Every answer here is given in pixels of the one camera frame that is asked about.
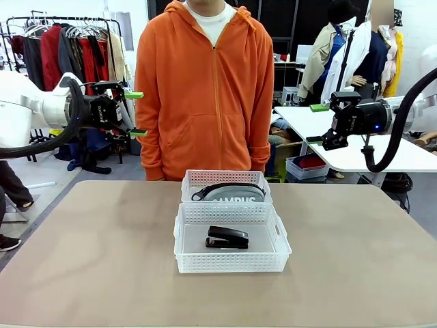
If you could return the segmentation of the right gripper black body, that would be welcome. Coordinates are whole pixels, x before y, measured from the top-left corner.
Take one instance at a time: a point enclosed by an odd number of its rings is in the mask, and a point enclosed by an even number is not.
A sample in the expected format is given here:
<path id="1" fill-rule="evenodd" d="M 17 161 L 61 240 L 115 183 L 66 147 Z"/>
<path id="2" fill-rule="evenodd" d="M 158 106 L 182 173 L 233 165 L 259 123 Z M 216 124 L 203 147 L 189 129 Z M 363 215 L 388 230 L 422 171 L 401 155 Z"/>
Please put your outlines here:
<path id="1" fill-rule="evenodd" d="M 341 136 L 367 135 L 385 132 L 389 118 L 381 102 L 349 104 L 336 112 L 333 130 Z"/>

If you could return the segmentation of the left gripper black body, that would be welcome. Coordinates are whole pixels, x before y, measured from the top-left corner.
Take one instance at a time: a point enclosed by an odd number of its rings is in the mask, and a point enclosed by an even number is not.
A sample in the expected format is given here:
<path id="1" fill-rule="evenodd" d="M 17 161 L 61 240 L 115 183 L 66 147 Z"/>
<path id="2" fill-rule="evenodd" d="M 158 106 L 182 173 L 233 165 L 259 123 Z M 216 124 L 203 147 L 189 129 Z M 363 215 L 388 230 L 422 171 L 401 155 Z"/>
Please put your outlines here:
<path id="1" fill-rule="evenodd" d="M 80 117 L 83 128 L 112 129 L 124 124 L 119 103 L 106 95 L 84 96 Z"/>

